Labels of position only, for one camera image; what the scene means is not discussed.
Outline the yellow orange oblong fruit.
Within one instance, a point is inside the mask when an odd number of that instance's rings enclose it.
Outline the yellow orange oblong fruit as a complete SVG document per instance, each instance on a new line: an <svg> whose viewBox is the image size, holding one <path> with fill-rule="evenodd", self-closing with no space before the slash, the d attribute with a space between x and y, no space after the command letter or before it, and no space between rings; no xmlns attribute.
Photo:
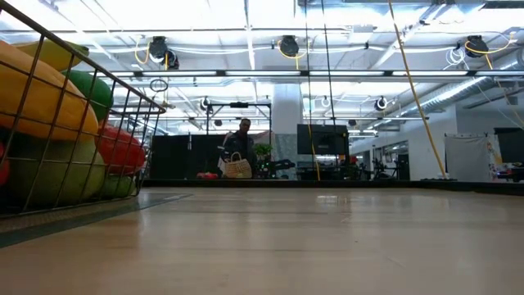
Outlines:
<svg viewBox="0 0 524 295"><path fill-rule="evenodd" d="M98 130L97 117L83 95L67 89L67 70L58 71L34 57L3 45L0 41L0 127L10 129L21 102L21 118L16 131L37 138L88 140ZM32 60L29 70L21 69Z"/></svg>

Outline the distant green potted plant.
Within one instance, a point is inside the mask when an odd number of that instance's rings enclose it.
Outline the distant green potted plant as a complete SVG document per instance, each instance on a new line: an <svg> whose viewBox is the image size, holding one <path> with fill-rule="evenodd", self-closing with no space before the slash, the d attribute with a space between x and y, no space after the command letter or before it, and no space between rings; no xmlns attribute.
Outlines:
<svg viewBox="0 0 524 295"><path fill-rule="evenodd" d="M268 143L256 143L254 146L256 160L258 162L271 161L272 146Z"/></svg>

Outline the person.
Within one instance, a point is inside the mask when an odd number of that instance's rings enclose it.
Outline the person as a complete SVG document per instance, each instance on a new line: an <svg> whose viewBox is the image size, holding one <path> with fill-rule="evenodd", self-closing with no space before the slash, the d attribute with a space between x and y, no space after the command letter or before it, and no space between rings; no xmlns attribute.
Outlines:
<svg viewBox="0 0 524 295"><path fill-rule="evenodd" d="M239 124L239 130L228 136L228 138L225 140L223 145L224 149L221 152L221 159L224 162L224 176L225 162L229 160L230 156L234 152L240 152L242 158L246 158L249 161L252 170L251 179L255 176L256 156L253 149L254 141L248 135L250 127L251 121L247 118L242 119Z"/></svg>

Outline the white square pillar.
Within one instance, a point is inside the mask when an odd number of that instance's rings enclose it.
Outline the white square pillar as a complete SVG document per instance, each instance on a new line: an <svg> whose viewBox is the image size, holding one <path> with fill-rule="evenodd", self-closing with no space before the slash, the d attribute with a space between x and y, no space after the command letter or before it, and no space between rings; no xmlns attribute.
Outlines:
<svg viewBox="0 0 524 295"><path fill-rule="evenodd" d="M272 131L275 159L296 164L297 126L302 123L302 96L299 84L275 84L272 100Z"/></svg>

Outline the black monitor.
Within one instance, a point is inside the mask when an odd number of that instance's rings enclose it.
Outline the black monitor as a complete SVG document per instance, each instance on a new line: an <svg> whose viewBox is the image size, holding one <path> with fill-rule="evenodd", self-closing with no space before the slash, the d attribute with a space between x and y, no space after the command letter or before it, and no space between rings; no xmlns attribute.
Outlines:
<svg viewBox="0 0 524 295"><path fill-rule="evenodd" d="M348 129L345 125L298 125L297 153L301 155L347 155Z"/></svg>

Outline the long ceiling light strip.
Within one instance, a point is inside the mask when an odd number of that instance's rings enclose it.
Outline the long ceiling light strip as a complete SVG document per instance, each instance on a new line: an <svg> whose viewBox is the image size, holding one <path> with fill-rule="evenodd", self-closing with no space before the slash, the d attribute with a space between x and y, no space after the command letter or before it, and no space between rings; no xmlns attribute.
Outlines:
<svg viewBox="0 0 524 295"><path fill-rule="evenodd" d="M407 77L406 70L182 70L116 71L116 77ZM411 70L414 77L465 77L466 70Z"/></svg>

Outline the black partition panel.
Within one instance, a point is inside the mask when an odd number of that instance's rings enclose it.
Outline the black partition panel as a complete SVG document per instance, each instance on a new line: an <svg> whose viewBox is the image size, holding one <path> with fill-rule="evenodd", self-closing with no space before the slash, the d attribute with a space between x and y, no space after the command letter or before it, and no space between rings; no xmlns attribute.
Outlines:
<svg viewBox="0 0 524 295"><path fill-rule="evenodd" d="M224 134L161 135L152 140L150 179L196 179L218 173Z"/></svg>

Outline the white hanging cloth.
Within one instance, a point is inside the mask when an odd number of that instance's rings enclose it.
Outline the white hanging cloth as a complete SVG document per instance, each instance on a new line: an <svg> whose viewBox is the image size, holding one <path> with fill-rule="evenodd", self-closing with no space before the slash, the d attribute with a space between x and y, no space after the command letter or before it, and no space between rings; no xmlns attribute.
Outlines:
<svg viewBox="0 0 524 295"><path fill-rule="evenodd" d="M447 175L459 182L495 182L501 166L499 142L493 134L447 134Z"/></svg>

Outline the black screen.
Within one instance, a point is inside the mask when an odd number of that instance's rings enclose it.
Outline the black screen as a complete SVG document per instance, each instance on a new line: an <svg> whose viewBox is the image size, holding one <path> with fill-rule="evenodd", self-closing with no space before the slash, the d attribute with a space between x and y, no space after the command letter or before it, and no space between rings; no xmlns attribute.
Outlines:
<svg viewBox="0 0 524 295"><path fill-rule="evenodd" d="M524 163L524 129L494 128L503 163Z"/></svg>

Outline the silver ventilation duct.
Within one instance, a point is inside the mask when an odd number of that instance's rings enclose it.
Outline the silver ventilation duct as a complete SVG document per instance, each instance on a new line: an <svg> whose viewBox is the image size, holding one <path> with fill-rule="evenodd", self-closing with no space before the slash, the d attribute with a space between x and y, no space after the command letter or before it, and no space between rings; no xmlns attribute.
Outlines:
<svg viewBox="0 0 524 295"><path fill-rule="evenodd" d="M467 70L464 79L450 82L422 97L420 106L424 113L446 108L448 105L492 89L502 78L524 76L524 48L499 59L494 70Z"/></svg>

